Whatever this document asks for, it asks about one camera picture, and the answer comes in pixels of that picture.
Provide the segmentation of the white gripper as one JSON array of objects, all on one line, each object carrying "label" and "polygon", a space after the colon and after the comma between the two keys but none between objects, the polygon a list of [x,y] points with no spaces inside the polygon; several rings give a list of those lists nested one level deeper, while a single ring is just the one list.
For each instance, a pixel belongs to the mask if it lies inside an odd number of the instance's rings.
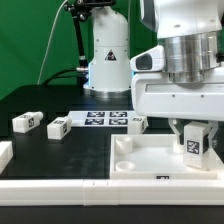
[{"label": "white gripper", "polygon": [[138,73],[131,92],[138,115],[169,118],[178,144],[183,144],[184,133],[180,119],[189,119],[208,120],[203,123],[203,152],[217,146],[217,121],[224,121],[224,71],[207,71],[202,82],[182,84],[170,82],[165,73]]}]

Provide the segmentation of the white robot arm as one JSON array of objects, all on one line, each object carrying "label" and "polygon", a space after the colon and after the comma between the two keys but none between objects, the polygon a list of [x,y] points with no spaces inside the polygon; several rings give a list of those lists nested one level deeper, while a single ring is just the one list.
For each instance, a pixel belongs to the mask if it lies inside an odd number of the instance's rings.
[{"label": "white robot arm", "polygon": [[224,122],[224,0],[140,0],[147,27],[136,40],[134,110],[148,117]]}]

